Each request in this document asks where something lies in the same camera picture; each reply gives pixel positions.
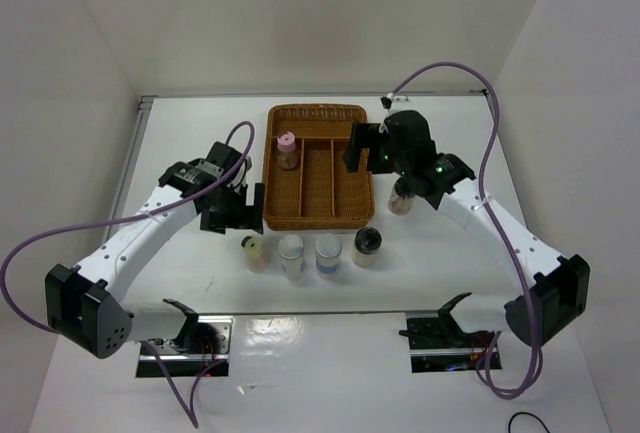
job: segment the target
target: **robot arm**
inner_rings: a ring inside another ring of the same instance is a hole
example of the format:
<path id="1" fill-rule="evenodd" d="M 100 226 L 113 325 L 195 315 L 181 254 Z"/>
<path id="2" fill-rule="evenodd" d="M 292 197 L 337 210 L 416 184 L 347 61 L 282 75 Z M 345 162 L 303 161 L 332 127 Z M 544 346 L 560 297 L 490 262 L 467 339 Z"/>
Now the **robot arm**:
<path id="1" fill-rule="evenodd" d="M 398 173 L 410 191 L 458 223 L 482 245 L 520 288 L 509 252 L 485 208 L 486 202 L 491 203 L 523 267 L 540 323 L 542 344 L 584 311 L 589 265 L 578 255 L 566 259 L 544 244 L 490 195 L 481 201 L 471 168 L 455 155 L 436 151 L 428 123 L 418 112 L 393 112 L 382 124 L 355 124 L 344 156 L 349 171 L 357 171 L 363 149 L 368 150 L 369 171 Z M 530 345 L 524 297 L 509 301 L 503 309 L 498 310 L 491 299 L 462 294 L 441 309 L 441 316 L 455 322 L 452 329 L 467 333 L 501 330 L 508 325 L 520 340 Z"/>
<path id="2" fill-rule="evenodd" d="M 73 268 L 56 265 L 46 276 L 49 326 L 98 358 L 114 354 L 125 341 L 173 338 L 188 348 L 198 329 L 198 315 L 175 300 L 170 307 L 125 311 L 120 302 L 154 255 L 182 227 L 201 215 L 200 229 L 226 228 L 262 233 L 264 185 L 255 185 L 254 205 L 246 206 L 247 158 L 235 177 L 194 201 L 152 215 L 152 211 L 190 197 L 212 185 L 240 159 L 240 153 L 215 143 L 205 159 L 179 162 L 159 179 L 138 215 Z"/>

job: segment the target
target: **glass jar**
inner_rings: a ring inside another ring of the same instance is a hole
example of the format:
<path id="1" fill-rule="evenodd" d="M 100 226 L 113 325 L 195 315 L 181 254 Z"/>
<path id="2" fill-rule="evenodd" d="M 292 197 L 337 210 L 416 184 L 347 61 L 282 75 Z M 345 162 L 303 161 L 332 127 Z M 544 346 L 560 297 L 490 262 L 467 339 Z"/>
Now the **glass jar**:
<path id="1" fill-rule="evenodd" d="M 379 258 L 382 235 L 378 230 L 365 227 L 358 230 L 353 242 L 353 262 L 360 268 L 372 267 Z"/>
<path id="2" fill-rule="evenodd" d="M 292 170 L 300 162 L 300 152 L 296 149 L 296 136 L 287 131 L 278 138 L 276 162 L 283 170 Z"/>
<path id="3" fill-rule="evenodd" d="M 261 238 L 257 236 L 247 236 L 242 240 L 242 249 L 244 250 L 244 259 L 247 268 L 254 273 L 260 273 L 269 266 L 269 251 L 264 248 Z"/>
<path id="4" fill-rule="evenodd" d="M 278 242 L 278 253 L 285 276 L 291 281 L 302 278 L 307 267 L 307 263 L 304 261 L 302 238 L 297 235 L 285 235 Z"/>
<path id="5" fill-rule="evenodd" d="M 340 268 L 342 241 L 337 235 L 326 233 L 316 240 L 316 268 L 320 276 L 332 277 Z"/>
<path id="6" fill-rule="evenodd" d="M 413 199 L 415 193 L 409 189 L 409 182 L 406 178 L 398 178 L 393 188 L 391 189 L 391 196 L 389 197 L 389 210 L 394 215 L 406 215 L 413 206 Z"/>

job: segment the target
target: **white table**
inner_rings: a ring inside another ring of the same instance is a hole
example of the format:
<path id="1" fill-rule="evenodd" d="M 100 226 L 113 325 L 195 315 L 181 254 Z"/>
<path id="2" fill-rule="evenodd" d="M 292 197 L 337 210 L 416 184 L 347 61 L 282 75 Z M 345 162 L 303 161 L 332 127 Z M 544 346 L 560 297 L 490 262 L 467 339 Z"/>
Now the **white table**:
<path id="1" fill-rule="evenodd" d="M 164 170 L 176 161 L 205 156 L 214 141 L 224 141 L 241 119 L 256 126 L 251 150 L 251 185 L 262 178 L 267 114 L 274 105 L 292 102 L 351 103 L 367 110 L 370 121 L 385 112 L 378 98 L 196 98 L 160 99 L 151 110 L 137 158 L 125 213 L 146 200 Z M 422 112 L 440 151 L 457 154 L 477 171 L 491 130 L 491 117 L 482 96 L 412 97 L 406 107 Z M 242 150 L 247 131 L 238 131 L 233 145 Z M 455 223 L 417 200 L 411 215 L 397 217 L 386 202 L 395 175 L 374 177 L 376 214 L 371 226 L 383 236 L 382 258 L 372 270 L 348 259 L 354 232 L 344 233 L 340 278 L 328 282 L 315 272 L 314 239 L 303 234 L 307 264 L 303 281 L 290 283 L 276 259 L 282 233 L 267 229 L 270 268 L 256 275 L 244 266 L 240 241 L 245 231 L 226 235 L 204 233 L 198 221 L 184 228 L 156 255 L 129 290 L 125 303 L 157 302 L 172 297 L 196 311 L 209 313 L 301 313 L 345 311 L 407 311 L 437 309 L 464 291 L 516 297 L 518 289 L 497 263 Z M 487 185 L 492 194 L 522 218 L 513 184 L 499 144 Z"/>
<path id="2" fill-rule="evenodd" d="M 261 178 L 266 115 L 277 104 L 350 103 L 370 121 L 383 111 L 375 97 L 247 97 L 161 99 L 154 102 L 140 147 L 125 213 L 146 199 L 157 177 L 178 160 L 206 154 L 241 119 L 256 124 L 250 183 Z M 491 128 L 481 96 L 413 96 L 407 106 L 430 122 L 440 151 L 478 168 Z M 242 149 L 246 133 L 234 146 Z M 461 291 L 515 297 L 506 273 L 456 225 L 430 210 L 398 218 L 386 209 L 393 179 L 374 178 L 376 215 L 385 256 L 374 270 L 360 270 L 345 245 L 341 279 L 319 278 L 313 265 L 314 232 L 304 234 L 310 264 L 301 283 L 289 283 L 272 264 L 260 275 L 243 267 L 239 241 L 204 233 L 197 222 L 177 234 L 148 265 L 125 303 L 171 296 L 208 313 L 236 317 L 230 375 L 202 382 L 198 404 L 204 431 L 289 432 L 390 430 L 423 432 L 503 431 L 511 413 L 527 409 L 552 431 L 606 432 L 597 395 L 573 328 L 545 347 L 545 372 L 521 399 L 495 398 L 471 372 L 411 374 L 407 342 L 397 331 L 405 317 L 394 311 L 437 308 Z M 487 175 L 493 196 L 521 218 L 501 148 Z M 278 234 L 265 232 L 273 245 Z M 387 312 L 367 315 L 293 313 Z M 280 317 L 247 314 L 287 313 Z M 517 384 L 527 348 L 512 335 L 500 344 L 499 383 Z M 192 431 L 164 379 L 135 379 L 137 348 L 126 345 L 99 361 L 67 340 L 58 341 L 31 431 Z M 178 380 L 186 392 L 191 379 Z M 527 429 L 526 421 L 516 431 Z"/>

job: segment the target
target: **black cable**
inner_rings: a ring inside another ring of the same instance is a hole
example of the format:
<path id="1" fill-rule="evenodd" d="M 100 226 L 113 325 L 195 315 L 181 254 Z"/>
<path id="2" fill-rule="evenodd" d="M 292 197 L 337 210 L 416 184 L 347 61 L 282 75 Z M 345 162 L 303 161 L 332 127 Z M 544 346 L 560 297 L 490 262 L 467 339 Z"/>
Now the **black cable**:
<path id="1" fill-rule="evenodd" d="M 539 417 L 537 417 L 533 413 L 529 413 L 528 411 L 518 411 L 517 413 L 514 413 L 511 416 L 511 418 L 509 418 L 509 423 L 507 424 L 507 433 L 511 433 L 511 424 L 513 423 L 513 420 L 515 420 L 519 416 L 530 416 L 531 418 L 535 418 L 540 422 L 540 424 L 544 428 L 544 431 L 546 431 L 547 433 L 551 433 L 549 431 L 549 428 L 547 428 L 547 425 L 544 424 L 544 421 L 542 421 Z"/>

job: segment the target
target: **woven tray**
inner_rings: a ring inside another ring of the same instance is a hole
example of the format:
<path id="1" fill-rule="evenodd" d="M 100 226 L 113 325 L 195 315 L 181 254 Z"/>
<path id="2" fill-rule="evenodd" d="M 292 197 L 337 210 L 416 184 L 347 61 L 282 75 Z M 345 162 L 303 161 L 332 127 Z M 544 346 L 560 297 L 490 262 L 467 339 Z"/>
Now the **woven tray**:
<path id="1" fill-rule="evenodd" d="M 366 123 L 353 105 L 280 105 L 269 112 L 262 181 L 264 219 L 272 230 L 361 228 L 374 213 L 371 174 L 362 154 L 360 169 L 348 173 L 342 161 L 351 125 Z M 300 164 L 283 170 L 276 163 L 278 136 L 296 135 Z"/>

